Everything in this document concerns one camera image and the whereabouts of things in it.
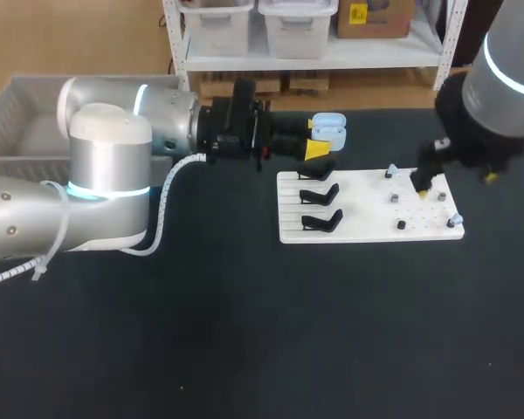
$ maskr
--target white storage box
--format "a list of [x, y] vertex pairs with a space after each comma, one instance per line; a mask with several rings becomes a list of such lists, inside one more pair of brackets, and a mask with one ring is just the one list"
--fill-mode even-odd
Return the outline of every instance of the white storage box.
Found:
[[330, 18], [338, 0], [260, 0], [270, 55], [276, 58], [320, 58], [326, 52]]
[[[187, 7], [180, 5], [196, 55], [246, 55], [249, 13], [254, 0], [236, 0], [231, 7]], [[217, 4], [203, 0], [201, 5]]]

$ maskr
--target small white cap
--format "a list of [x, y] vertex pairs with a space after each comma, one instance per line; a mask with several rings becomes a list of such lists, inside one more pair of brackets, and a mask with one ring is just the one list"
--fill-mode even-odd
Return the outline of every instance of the small white cap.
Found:
[[70, 123], [70, 136], [103, 144], [147, 144], [151, 125], [139, 116], [106, 103], [83, 106]]

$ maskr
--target white pegboard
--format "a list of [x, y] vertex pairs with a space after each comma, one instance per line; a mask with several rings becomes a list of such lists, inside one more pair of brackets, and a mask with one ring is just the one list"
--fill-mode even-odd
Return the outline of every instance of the white pegboard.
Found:
[[[297, 172], [278, 173], [279, 239], [286, 244], [315, 244], [462, 238], [462, 224], [446, 226], [458, 211], [445, 176], [436, 176], [429, 194], [420, 198], [410, 180], [413, 170], [400, 169], [391, 179], [384, 177], [386, 169], [335, 171], [324, 182], [300, 179]], [[335, 183], [340, 192], [328, 207], [301, 203], [302, 189], [326, 194]], [[444, 201], [438, 200], [441, 192], [446, 194]], [[393, 194], [398, 195], [397, 203], [390, 201]], [[343, 219], [333, 233], [303, 230], [302, 216], [328, 220], [339, 209]], [[397, 228], [400, 220], [406, 222], [405, 230]]]

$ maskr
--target cardboard box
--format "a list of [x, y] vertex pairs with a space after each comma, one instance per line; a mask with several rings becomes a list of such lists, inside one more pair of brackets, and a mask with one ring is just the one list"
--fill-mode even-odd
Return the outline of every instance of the cardboard box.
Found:
[[338, 38], [406, 38], [415, 0], [340, 0]]

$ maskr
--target light blue object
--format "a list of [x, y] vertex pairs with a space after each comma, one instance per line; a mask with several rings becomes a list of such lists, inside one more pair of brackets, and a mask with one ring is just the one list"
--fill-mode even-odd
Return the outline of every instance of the light blue object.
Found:
[[449, 220], [450, 224], [452, 225], [459, 225], [464, 222], [464, 218], [457, 212], [454, 214], [451, 219]]
[[317, 113], [313, 117], [311, 137], [330, 143], [330, 151], [340, 151], [346, 143], [346, 117], [341, 113]]
[[388, 166], [388, 170], [386, 170], [386, 173], [388, 175], [396, 175], [399, 172], [399, 169], [396, 167], [395, 164], [390, 164]]

